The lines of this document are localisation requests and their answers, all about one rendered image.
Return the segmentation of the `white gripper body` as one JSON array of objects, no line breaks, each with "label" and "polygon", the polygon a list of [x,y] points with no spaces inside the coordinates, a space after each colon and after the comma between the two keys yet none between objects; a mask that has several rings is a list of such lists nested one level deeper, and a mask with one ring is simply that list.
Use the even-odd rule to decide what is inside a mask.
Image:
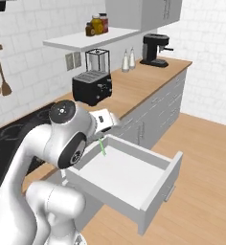
[{"label": "white gripper body", "polygon": [[121,126],[121,120],[114,114],[114,113],[110,113],[112,122],[113,122],[113,126],[114,127],[120,127]]}]

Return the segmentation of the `black toaster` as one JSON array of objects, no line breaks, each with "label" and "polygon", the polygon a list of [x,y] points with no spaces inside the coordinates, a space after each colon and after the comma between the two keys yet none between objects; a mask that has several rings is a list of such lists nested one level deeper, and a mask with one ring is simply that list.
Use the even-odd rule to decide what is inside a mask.
[{"label": "black toaster", "polygon": [[72,78],[72,92],[75,101],[90,106],[112,95],[111,75],[106,72],[90,70]]}]

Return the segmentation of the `grey wall cupboard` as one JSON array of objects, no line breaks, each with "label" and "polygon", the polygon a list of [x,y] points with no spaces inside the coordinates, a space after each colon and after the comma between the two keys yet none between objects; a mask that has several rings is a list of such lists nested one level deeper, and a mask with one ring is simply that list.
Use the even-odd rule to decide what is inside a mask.
[{"label": "grey wall cupboard", "polygon": [[105,0],[109,26],[150,31],[180,19],[182,0]]}]

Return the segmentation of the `red jar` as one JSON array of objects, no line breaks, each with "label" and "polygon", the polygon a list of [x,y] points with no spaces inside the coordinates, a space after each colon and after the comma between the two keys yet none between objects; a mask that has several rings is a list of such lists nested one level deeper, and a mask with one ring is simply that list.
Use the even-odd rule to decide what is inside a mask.
[{"label": "red jar", "polygon": [[107,33],[108,32],[108,17],[106,13],[100,13],[100,19],[103,24],[103,32]]}]

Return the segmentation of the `yellow jar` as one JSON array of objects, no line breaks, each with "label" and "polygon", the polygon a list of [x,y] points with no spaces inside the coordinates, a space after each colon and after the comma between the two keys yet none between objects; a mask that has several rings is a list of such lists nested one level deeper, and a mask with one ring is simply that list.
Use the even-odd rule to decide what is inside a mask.
[{"label": "yellow jar", "polygon": [[95,34],[102,34],[103,33],[103,23],[102,20],[98,15],[93,15],[91,24],[95,30]]}]

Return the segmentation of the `wooden spatula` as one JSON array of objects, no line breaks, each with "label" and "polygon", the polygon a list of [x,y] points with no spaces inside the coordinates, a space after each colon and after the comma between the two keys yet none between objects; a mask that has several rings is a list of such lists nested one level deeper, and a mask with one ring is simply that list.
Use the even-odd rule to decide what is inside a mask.
[{"label": "wooden spatula", "polygon": [[11,88],[10,88],[10,86],[7,84],[7,82],[5,80],[5,76],[4,76],[4,73],[3,73],[1,61],[0,61],[0,75],[1,75],[1,79],[2,79],[2,85],[1,85],[2,95],[5,97],[5,96],[8,96],[8,95],[11,94]]}]

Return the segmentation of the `grey base cupboard run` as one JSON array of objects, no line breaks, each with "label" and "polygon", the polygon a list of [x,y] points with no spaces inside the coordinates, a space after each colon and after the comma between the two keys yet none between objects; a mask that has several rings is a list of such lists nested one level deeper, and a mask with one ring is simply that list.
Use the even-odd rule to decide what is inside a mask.
[{"label": "grey base cupboard run", "polygon": [[186,74],[180,72],[125,115],[116,135],[152,149],[179,116]]}]

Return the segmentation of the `small brown jar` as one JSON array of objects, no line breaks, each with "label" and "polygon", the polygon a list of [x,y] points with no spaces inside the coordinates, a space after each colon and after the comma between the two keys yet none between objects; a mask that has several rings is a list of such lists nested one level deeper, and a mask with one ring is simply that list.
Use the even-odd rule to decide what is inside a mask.
[{"label": "small brown jar", "polygon": [[95,30],[91,22],[86,23],[85,32],[87,36],[94,36]]}]

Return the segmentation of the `black coffee machine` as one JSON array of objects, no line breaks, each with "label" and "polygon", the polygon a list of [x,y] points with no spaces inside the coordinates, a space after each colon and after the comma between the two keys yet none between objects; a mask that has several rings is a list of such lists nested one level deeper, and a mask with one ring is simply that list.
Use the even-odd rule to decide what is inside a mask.
[{"label": "black coffee machine", "polygon": [[165,34],[147,33],[143,37],[143,59],[141,64],[165,68],[169,64],[164,60],[157,57],[157,53],[168,50],[170,38]]}]

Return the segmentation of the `white wall shelf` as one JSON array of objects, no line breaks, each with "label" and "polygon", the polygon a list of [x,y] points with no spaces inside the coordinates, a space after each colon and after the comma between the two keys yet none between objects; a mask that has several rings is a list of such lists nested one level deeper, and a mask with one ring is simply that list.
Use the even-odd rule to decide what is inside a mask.
[{"label": "white wall shelf", "polygon": [[139,30],[110,27],[107,33],[86,36],[85,33],[68,34],[43,41],[44,46],[69,51],[85,52],[138,34]]}]

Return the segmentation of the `black glass blender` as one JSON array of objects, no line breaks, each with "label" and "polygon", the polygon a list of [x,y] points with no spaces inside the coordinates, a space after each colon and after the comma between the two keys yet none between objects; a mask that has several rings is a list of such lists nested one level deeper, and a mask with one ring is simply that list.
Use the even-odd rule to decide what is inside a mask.
[{"label": "black glass blender", "polygon": [[110,52],[105,49],[92,49],[85,53],[87,71],[110,73]]}]

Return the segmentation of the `grey wall socket plate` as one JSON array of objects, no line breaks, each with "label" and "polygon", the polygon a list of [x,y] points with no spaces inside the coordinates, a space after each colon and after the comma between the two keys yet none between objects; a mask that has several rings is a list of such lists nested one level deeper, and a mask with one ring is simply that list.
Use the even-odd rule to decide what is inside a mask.
[{"label": "grey wall socket plate", "polygon": [[74,69],[74,57],[73,57],[73,54],[72,53],[67,54],[65,56],[65,60],[66,60],[67,70],[68,71],[73,70]]},{"label": "grey wall socket plate", "polygon": [[74,64],[75,64],[75,68],[78,68],[81,66],[81,54],[80,54],[80,52],[74,52]]}]

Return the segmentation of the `black hob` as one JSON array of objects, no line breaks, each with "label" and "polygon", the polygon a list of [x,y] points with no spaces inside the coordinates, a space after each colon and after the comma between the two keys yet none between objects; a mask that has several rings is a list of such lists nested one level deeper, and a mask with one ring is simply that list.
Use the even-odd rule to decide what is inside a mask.
[{"label": "black hob", "polygon": [[18,135],[22,128],[32,120],[39,123],[51,123],[49,120],[49,111],[54,103],[49,103],[40,109],[0,128],[0,184],[5,176],[5,169],[10,165],[9,160],[15,145],[18,141]]}]

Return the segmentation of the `white shaker bottle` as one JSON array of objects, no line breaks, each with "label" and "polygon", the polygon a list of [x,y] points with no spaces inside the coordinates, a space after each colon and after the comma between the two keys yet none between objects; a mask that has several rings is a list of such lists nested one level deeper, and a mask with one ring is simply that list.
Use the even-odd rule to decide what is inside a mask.
[{"label": "white shaker bottle", "polygon": [[129,69],[134,69],[135,66],[136,66],[135,55],[134,55],[134,49],[132,47],[129,55]]},{"label": "white shaker bottle", "polygon": [[128,72],[129,71],[129,61],[127,56],[127,50],[124,51],[124,58],[122,62],[122,72]]}]

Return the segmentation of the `green straw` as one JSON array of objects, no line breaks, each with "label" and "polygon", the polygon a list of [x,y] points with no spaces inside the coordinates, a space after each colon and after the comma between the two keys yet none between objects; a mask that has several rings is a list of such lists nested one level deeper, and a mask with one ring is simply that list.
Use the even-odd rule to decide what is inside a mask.
[{"label": "green straw", "polygon": [[105,157],[106,156],[106,152],[102,143],[103,137],[99,138],[99,143],[100,143],[100,147],[101,147],[101,151],[102,151],[102,155]]}]

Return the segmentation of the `white open drawer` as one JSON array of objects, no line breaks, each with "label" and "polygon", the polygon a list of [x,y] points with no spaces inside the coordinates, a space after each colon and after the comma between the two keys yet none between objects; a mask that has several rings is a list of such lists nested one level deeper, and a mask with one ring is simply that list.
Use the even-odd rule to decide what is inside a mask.
[{"label": "white open drawer", "polygon": [[66,170],[69,183],[127,216],[143,235],[178,178],[183,153],[174,158],[108,135],[87,147],[79,163]]}]

